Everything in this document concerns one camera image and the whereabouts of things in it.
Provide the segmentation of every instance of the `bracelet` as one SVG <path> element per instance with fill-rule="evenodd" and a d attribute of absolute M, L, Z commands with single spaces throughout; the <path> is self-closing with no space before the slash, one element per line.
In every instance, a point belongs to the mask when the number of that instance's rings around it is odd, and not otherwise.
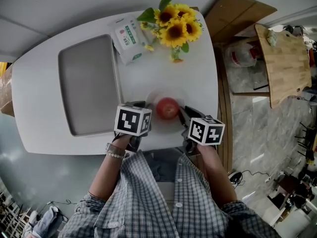
<path fill-rule="evenodd" d="M 125 158 L 125 156 L 122 156 L 122 155 L 118 155 L 118 154 L 114 154 L 114 153 L 106 153 L 107 155 L 110 155 L 110 156 L 112 156 L 112 157 L 115 157 L 115 158 L 119 158 L 119 159 L 124 159 Z"/>
<path fill-rule="evenodd" d="M 109 154 L 112 157 L 124 159 L 125 158 L 125 151 L 108 143 L 106 146 L 106 154 Z"/>

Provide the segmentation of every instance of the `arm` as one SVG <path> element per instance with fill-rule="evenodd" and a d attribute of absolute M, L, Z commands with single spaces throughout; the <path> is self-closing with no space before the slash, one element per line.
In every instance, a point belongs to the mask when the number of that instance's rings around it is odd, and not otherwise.
<path fill-rule="evenodd" d="M 216 150 L 211 146 L 201 145 L 198 145 L 198 150 L 204 160 L 212 198 L 231 218 L 227 235 L 236 237 L 237 234 L 244 234 L 257 238 L 278 238 L 279 235 L 269 224 L 243 202 L 237 201 L 237 195 Z"/>
<path fill-rule="evenodd" d="M 198 145 L 202 154 L 212 197 L 219 208 L 237 200 L 236 192 L 216 150 L 211 146 Z"/>
<path fill-rule="evenodd" d="M 123 136 L 112 145 L 126 149 L 130 137 Z M 121 163 L 122 159 L 106 155 L 90 186 L 89 193 L 76 205 L 74 215 L 59 234 L 59 238 L 94 237 L 94 224 L 114 191 Z"/>
<path fill-rule="evenodd" d="M 112 145 L 125 150 L 129 144 L 130 138 L 130 135 L 125 135 L 114 141 Z M 122 159 L 106 155 L 93 183 L 90 186 L 89 193 L 96 198 L 107 201 L 114 191 L 121 164 Z"/>

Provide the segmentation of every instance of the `gray floor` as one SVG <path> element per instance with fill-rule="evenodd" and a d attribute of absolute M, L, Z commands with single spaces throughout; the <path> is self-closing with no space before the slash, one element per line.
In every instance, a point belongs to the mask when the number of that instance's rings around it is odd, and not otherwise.
<path fill-rule="evenodd" d="M 48 201 L 78 202 L 87 193 L 103 158 L 28 153 L 15 119 L 0 114 L 0 177 L 19 204 L 41 210 Z M 74 212 L 74 205 L 55 205 L 67 217 Z"/>
<path fill-rule="evenodd" d="M 267 84 L 262 62 L 255 67 L 232 68 L 227 66 L 231 92 L 252 92 L 253 88 Z M 258 90 L 267 92 L 268 88 Z M 310 94 L 302 93 L 306 99 Z M 272 176 L 265 182 L 266 175 L 243 173 L 244 185 L 236 188 L 239 199 L 244 199 L 260 216 L 271 202 L 266 196 L 275 189 L 276 178 L 281 170 L 297 175 L 305 164 L 305 153 L 297 145 L 296 135 L 303 135 L 304 125 L 313 125 L 316 107 L 310 112 L 307 101 L 289 97 L 279 107 L 271 109 L 269 98 L 254 102 L 253 97 L 232 96 L 233 112 L 233 168 L 239 171 L 260 171 Z"/>

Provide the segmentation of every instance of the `white cube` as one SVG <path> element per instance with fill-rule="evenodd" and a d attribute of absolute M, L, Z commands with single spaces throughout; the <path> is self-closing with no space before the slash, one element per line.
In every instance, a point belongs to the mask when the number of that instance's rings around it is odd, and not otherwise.
<path fill-rule="evenodd" d="M 192 118 L 188 138 L 200 145 L 219 145 L 225 124 L 214 118 Z"/>
<path fill-rule="evenodd" d="M 140 136 L 150 129 L 152 110 L 119 104 L 115 116 L 114 131 Z"/>

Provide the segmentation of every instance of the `cardboard box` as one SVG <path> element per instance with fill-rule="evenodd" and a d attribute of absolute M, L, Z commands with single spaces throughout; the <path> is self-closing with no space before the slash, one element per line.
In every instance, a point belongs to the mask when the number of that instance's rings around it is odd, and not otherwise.
<path fill-rule="evenodd" d="M 218 0 L 205 22 L 213 42 L 228 42 L 231 37 L 277 9 L 255 0 Z"/>
<path fill-rule="evenodd" d="M 0 111 L 3 114 L 14 117 L 11 81 L 12 66 L 10 66 L 0 78 Z"/>

